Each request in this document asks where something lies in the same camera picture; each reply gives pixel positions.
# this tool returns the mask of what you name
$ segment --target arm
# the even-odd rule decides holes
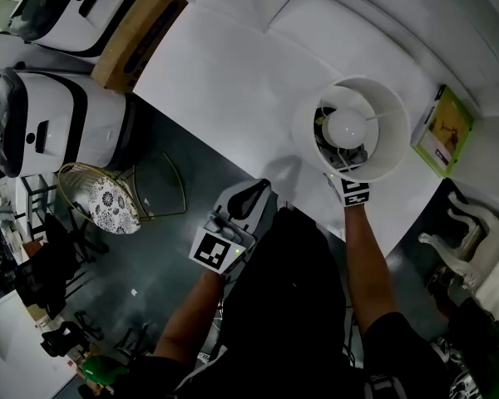
[[[397,312],[390,273],[373,236],[363,205],[344,209],[348,284],[362,335],[380,317]]]
[[[181,307],[170,317],[154,356],[194,365],[223,292],[224,284],[217,273],[207,270],[201,274]]]

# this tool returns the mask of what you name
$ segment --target green object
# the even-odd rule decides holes
[[[87,380],[103,386],[112,385],[118,376],[126,375],[129,370],[112,357],[92,356],[84,361],[83,374]]]
[[[448,86],[441,86],[413,133],[414,150],[441,177],[451,174],[473,117]]]
[[[449,333],[482,397],[499,399],[499,323],[469,298],[449,321]]]

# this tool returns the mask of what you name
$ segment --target person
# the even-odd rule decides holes
[[[78,375],[86,384],[78,387],[80,396],[111,397],[118,380],[128,373],[127,367],[112,357],[104,355],[89,356],[77,369]]]
[[[345,298],[324,234],[282,208],[224,301],[210,362],[192,372],[224,290],[222,277],[205,271],[154,357],[136,360],[116,397],[446,397],[446,369],[398,311],[363,204],[344,210],[363,370],[343,354]]]
[[[427,290],[438,311],[449,321],[447,341],[461,354],[478,391],[484,399],[499,399],[499,323],[467,298],[457,306],[447,287],[452,274],[445,266],[437,269]]]

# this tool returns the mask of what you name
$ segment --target light bulb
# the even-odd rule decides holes
[[[322,133],[331,145],[352,150],[364,143],[367,129],[368,123],[361,112],[354,108],[343,108],[327,116]]]

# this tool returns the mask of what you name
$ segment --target patterned cushion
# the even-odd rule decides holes
[[[141,228],[139,212],[122,188],[108,178],[101,177],[92,186],[89,210],[99,228],[112,234],[134,234]]]

